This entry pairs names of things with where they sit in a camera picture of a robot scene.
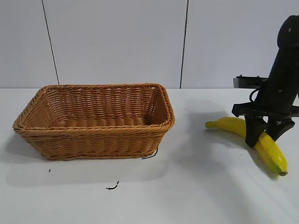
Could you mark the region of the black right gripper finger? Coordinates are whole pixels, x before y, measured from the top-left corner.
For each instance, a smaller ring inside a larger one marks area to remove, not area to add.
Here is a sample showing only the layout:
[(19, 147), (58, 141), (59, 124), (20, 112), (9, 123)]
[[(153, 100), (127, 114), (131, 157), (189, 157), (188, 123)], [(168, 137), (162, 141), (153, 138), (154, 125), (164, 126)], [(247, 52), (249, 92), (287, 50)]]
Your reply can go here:
[(267, 123), (263, 117), (245, 115), (246, 136), (245, 142), (249, 147), (254, 147), (260, 135), (267, 128)]
[(266, 133), (274, 141), (277, 141), (281, 135), (294, 127), (294, 121), (292, 119), (277, 120), (269, 118), (268, 125)]

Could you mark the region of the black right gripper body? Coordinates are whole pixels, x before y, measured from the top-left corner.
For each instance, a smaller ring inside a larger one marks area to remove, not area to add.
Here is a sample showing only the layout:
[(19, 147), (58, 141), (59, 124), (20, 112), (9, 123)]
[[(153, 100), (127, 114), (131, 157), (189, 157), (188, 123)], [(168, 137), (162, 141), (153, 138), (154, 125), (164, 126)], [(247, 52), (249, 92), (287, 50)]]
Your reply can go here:
[(235, 104), (232, 113), (239, 116), (266, 116), (276, 119), (297, 117), (293, 102), (299, 92), (299, 49), (280, 49), (268, 79), (258, 88), (254, 101)]

